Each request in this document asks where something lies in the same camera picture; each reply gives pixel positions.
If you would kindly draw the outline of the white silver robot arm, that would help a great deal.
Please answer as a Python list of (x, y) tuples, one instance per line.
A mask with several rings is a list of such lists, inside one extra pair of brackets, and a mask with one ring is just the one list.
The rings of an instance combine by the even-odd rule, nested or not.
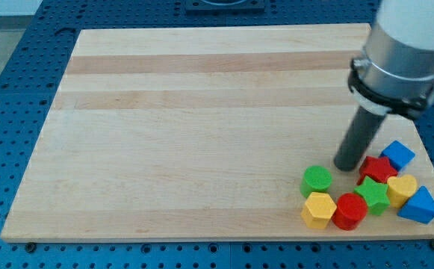
[(372, 114), (419, 118), (434, 103), (434, 0), (382, 0), (348, 86)]

